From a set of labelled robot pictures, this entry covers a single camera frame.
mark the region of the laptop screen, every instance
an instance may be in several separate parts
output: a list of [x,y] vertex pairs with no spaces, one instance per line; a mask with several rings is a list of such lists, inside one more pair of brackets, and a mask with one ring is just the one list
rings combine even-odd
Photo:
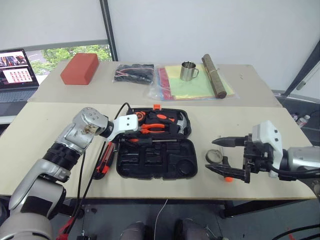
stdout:
[[0,51],[0,90],[39,86],[25,51]]

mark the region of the stainless steel mug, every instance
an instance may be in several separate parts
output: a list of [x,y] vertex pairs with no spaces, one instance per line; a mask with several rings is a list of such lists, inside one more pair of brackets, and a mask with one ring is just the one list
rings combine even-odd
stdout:
[[181,64],[180,79],[183,81],[190,81],[196,78],[199,74],[199,69],[196,68],[196,64],[191,61],[185,61]]

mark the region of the tree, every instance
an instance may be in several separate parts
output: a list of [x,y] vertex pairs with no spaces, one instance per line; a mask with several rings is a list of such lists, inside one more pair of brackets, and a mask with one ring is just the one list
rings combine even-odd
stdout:
[[31,62],[32,69],[36,75],[43,75],[45,72],[51,72],[61,60],[71,59],[77,53],[97,54],[99,61],[111,61],[111,52],[109,45],[88,45],[64,48],[53,48],[41,50],[46,62]]

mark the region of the gray floor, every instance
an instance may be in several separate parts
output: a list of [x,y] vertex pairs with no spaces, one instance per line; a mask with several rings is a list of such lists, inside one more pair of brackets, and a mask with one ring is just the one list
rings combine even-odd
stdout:
[[[161,207],[160,204],[86,205],[84,222],[83,219],[77,220],[69,239],[80,235],[82,224],[86,235],[96,234],[98,240],[118,240],[121,232],[137,221],[143,221],[154,229]],[[201,226],[208,225],[213,233],[230,240],[271,240],[290,229],[320,223],[320,206],[316,199],[227,219],[219,217],[220,208],[222,206],[213,204],[170,204],[169,201],[159,216],[156,239],[172,239],[175,221],[183,218],[193,219]],[[62,215],[51,220],[55,236],[67,220]],[[316,233],[319,233],[319,228],[293,233],[294,238],[286,236],[282,239],[299,240]]]

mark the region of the tool kit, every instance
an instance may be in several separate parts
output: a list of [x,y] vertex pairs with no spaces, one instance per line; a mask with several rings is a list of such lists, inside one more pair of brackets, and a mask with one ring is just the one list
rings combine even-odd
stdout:
[[131,108],[138,117],[138,132],[119,139],[116,170],[124,178],[166,180],[192,178],[197,174],[193,143],[187,139],[191,125],[180,109]]

